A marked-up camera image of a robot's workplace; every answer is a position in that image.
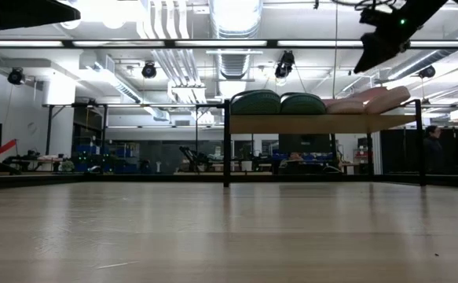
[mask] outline metal frame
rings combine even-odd
[[[106,139],[106,128],[107,128],[107,118],[108,118],[108,105],[104,104],[80,104],[80,103],[73,103],[71,105],[43,105],[43,107],[49,108],[49,119],[47,120],[47,141],[46,141],[46,155],[50,153],[50,135],[52,132],[52,125],[53,119],[56,117],[59,112],[61,112],[65,108],[95,108],[95,107],[103,107],[104,108],[104,115],[103,115],[103,126],[101,127],[101,151],[104,153],[105,148],[105,139]],[[56,107],[60,107],[55,114],[53,114],[53,110]]]
[[[424,148],[423,148],[423,123],[422,123],[422,109],[421,109],[421,101],[416,99],[412,101],[408,101],[402,105],[399,105],[398,107],[392,108],[390,110],[396,109],[396,108],[405,108],[408,107],[410,104],[415,104],[415,109],[416,109],[416,127],[418,130],[418,134],[416,136],[416,144],[417,144],[417,151],[419,154],[419,185],[420,186],[425,186],[427,184],[426,180],[426,167],[425,167],[425,157],[424,157]],[[224,110],[224,130],[223,130],[223,153],[224,153],[224,158],[223,158],[223,186],[225,188],[230,187],[230,183],[238,180],[240,181],[241,179],[247,178],[248,180],[255,180],[255,181],[272,181],[272,180],[291,180],[291,178],[287,178],[286,176],[262,176],[262,177],[255,177],[255,176],[232,176],[231,175],[231,166],[230,162],[232,159],[232,146],[231,146],[231,134],[230,134],[230,100],[224,100],[223,104],[198,104],[198,105],[192,105],[193,107],[196,108],[196,113],[199,112],[199,108],[221,108]],[[103,117],[103,127],[101,129],[101,135],[102,135],[102,151],[104,152],[104,142],[105,142],[105,137],[106,137],[106,128],[108,127],[107,122],[108,122],[108,108],[111,107],[110,105],[106,104],[100,104],[100,105],[86,105],[86,104],[72,104],[72,105],[44,105],[45,107],[49,107],[49,123],[47,127],[47,145],[46,145],[46,151],[47,154],[49,154],[49,146],[50,146],[50,131],[52,127],[52,118],[53,118],[53,109],[55,107],[74,107],[74,108],[87,108],[87,107],[103,107],[104,108],[104,117]],[[181,106],[178,105],[164,105],[160,104],[160,107],[170,107],[170,108],[181,108]],[[199,125],[198,121],[196,119],[196,151],[198,151],[198,143],[199,143],[199,135],[198,135],[198,130],[199,130]],[[337,153],[337,148],[336,148],[336,142],[335,142],[335,133],[331,134],[331,139],[332,139],[332,153],[334,155],[334,159],[336,159],[336,153]],[[380,175],[375,176],[374,175],[374,167],[373,167],[373,143],[372,143],[372,133],[368,132],[367,133],[367,140],[368,140],[368,176],[360,176],[359,178],[352,178],[353,180],[358,180],[358,181],[368,181],[368,182],[376,182],[377,180],[380,179]],[[216,178],[213,176],[196,176],[197,178],[193,178],[193,181],[198,182],[199,178],[203,177],[208,177],[205,178],[206,180],[220,180],[220,178]],[[321,176],[302,176],[299,178],[301,180],[308,180],[309,182],[313,182],[316,180],[325,180],[328,178],[322,178]]]
[[[0,49],[161,50],[308,49],[362,50],[359,39],[0,39]],[[410,50],[458,50],[457,40],[411,40]]]

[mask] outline ceiling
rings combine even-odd
[[[260,39],[359,39],[365,32],[374,29],[371,26],[359,24],[359,12],[354,11],[352,7],[339,6],[336,10],[337,7],[328,0],[322,0],[318,10],[313,9],[313,1],[265,0],[264,3],[258,33]],[[209,39],[211,24],[210,16],[206,13],[209,11],[207,0],[189,0],[187,4],[187,25],[191,38]],[[139,1],[118,1],[111,10],[103,9],[94,12],[98,15],[91,17],[88,21],[83,21],[72,30],[65,29],[59,24],[21,28],[2,31],[0,39],[139,39],[136,24],[133,22],[133,20],[138,20],[134,10],[139,5]],[[122,17],[128,21],[119,29],[110,29],[101,23],[101,19],[110,15]],[[451,34],[453,35],[456,30],[458,30],[458,5],[450,1],[412,38],[455,39],[451,38]],[[359,75],[350,75],[349,71],[354,68],[362,50],[293,50],[296,68],[288,76],[286,84],[278,86],[273,78],[273,70],[283,50],[257,51],[262,51],[262,53],[252,56],[251,71],[246,78],[247,90],[265,87],[279,94],[306,91],[321,97],[334,95],[338,97],[346,95],[342,91],[360,78]],[[160,68],[154,79],[144,79],[141,75],[145,61],[154,59],[151,50],[94,50],[94,52],[98,57],[110,56],[116,63],[115,72],[136,90],[145,94],[153,94],[157,101],[163,103],[168,101],[166,94],[168,79]],[[391,69],[419,52],[419,50],[408,50],[364,75],[374,75],[379,70]],[[78,85],[77,96],[95,97],[105,102],[120,101],[120,94],[115,88],[104,81],[92,78],[89,70],[79,67],[81,53],[82,50],[0,50],[0,58],[51,60],[73,72],[81,82],[84,82]],[[201,80],[206,86],[206,96],[208,98],[218,96],[219,84],[216,80],[218,73],[214,57],[206,54],[206,50],[194,50],[194,57]],[[458,86],[458,71],[441,76],[458,69],[458,52],[433,66],[437,70],[437,75],[433,79],[421,81],[416,77],[407,77],[388,83],[387,86],[405,85],[411,90],[413,97],[428,97],[439,91],[453,90]],[[457,101],[458,93],[455,93],[433,101],[433,103],[444,104]]]

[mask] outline pillow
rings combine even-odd
[[[340,98],[340,99],[321,99],[324,103],[324,105],[326,107],[328,106],[331,106],[331,105],[335,105],[339,102],[344,102],[344,101],[358,101],[359,102],[359,99],[356,99],[356,98],[351,98],[351,97],[348,97],[348,98]]]
[[[370,102],[365,106],[365,113],[384,113],[399,106],[403,101],[407,101],[409,98],[410,93],[406,87],[396,87],[392,90],[388,90],[386,93],[379,94],[370,100]]]
[[[350,99],[339,99],[339,102],[326,108],[327,114],[361,114],[363,102]]]
[[[373,87],[369,90],[361,91],[360,93],[353,94],[349,98],[357,99],[361,102],[366,102],[372,100],[374,97],[378,97],[380,94],[387,93],[387,88],[385,86]]]

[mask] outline ceiling light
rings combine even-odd
[[[135,105],[125,105],[125,104],[117,104],[117,105],[108,105],[109,108],[137,108],[141,107],[139,104]]]
[[[164,128],[171,128],[171,126],[141,126],[140,128],[164,129]]]
[[[0,47],[63,47],[58,40],[0,40]]]
[[[104,20],[103,24],[107,28],[118,29],[121,28],[126,22],[118,19],[114,20]]]
[[[411,41],[410,47],[436,47],[436,48],[456,48],[458,47],[458,40],[419,40]]]
[[[191,104],[150,104],[150,105],[142,105],[144,107],[160,107],[160,108],[195,108],[196,105]]]
[[[262,51],[254,50],[207,50],[206,54],[208,55],[261,55]]]
[[[138,129],[138,126],[108,126],[108,129]]]
[[[290,47],[362,47],[361,40],[280,40],[278,46]]]
[[[69,22],[60,23],[60,25],[63,28],[72,30],[72,29],[76,29],[80,25],[81,22],[82,22],[81,20],[72,20]]]
[[[136,41],[97,41],[97,40],[78,40],[73,42],[77,47],[163,47],[164,41],[156,40],[136,40]]]
[[[233,46],[266,46],[266,40],[179,40],[176,46],[190,47],[190,46],[219,46],[219,47],[233,47]]]

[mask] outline wooden shelf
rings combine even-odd
[[[414,115],[232,115],[230,133],[364,134],[414,121]]]

